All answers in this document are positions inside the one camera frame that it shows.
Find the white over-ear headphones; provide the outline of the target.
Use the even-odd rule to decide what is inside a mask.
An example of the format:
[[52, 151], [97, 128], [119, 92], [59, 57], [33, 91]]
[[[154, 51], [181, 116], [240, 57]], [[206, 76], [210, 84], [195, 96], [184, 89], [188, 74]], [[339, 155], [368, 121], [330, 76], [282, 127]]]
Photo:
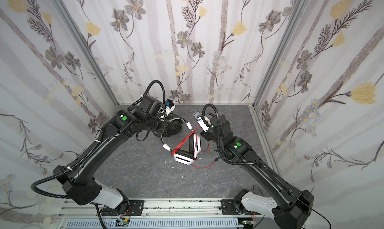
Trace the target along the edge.
[[185, 125], [189, 130], [188, 135], [175, 148], [170, 147], [164, 142], [165, 137], [162, 134], [160, 135], [160, 140], [163, 148], [172, 153], [176, 162], [192, 165], [197, 161], [198, 155], [202, 151], [201, 138], [196, 132], [198, 127], [193, 128], [189, 121], [181, 119], [183, 120], [182, 126]]

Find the black over-ear headphones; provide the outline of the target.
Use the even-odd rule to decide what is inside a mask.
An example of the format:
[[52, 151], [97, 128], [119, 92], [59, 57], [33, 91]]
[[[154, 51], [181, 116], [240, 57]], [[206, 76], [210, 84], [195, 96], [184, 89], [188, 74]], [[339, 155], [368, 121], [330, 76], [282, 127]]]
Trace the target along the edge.
[[163, 130], [163, 137], [171, 137], [181, 132], [183, 120], [180, 117], [172, 114], [168, 117], [168, 122], [168, 125]]

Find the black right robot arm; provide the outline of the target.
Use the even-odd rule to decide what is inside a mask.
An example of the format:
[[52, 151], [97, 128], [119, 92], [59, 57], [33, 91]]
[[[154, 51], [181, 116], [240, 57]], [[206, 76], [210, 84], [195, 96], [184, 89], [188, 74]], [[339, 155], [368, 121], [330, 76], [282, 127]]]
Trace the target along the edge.
[[300, 229], [312, 213], [314, 196], [308, 190], [299, 190], [273, 171], [242, 138], [234, 136], [225, 116], [210, 119], [195, 116], [203, 128], [201, 136], [217, 145], [220, 158], [249, 173], [269, 193], [259, 196], [249, 190], [238, 193], [231, 205], [240, 215], [256, 213], [275, 221], [281, 229]]

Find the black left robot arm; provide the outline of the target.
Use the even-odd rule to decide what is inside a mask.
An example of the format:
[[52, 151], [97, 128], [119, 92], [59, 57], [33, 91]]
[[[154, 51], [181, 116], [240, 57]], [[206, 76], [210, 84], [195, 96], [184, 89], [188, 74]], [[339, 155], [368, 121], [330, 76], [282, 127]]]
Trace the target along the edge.
[[66, 195], [80, 206], [103, 205], [116, 215], [126, 214], [131, 209], [129, 199], [121, 190], [98, 182], [94, 174], [118, 147], [134, 135], [143, 130], [163, 130], [167, 125], [165, 118], [173, 108], [170, 100], [160, 102], [144, 96], [138, 105], [118, 111], [79, 158], [66, 167], [54, 169], [54, 173], [61, 173], [58, 181]]

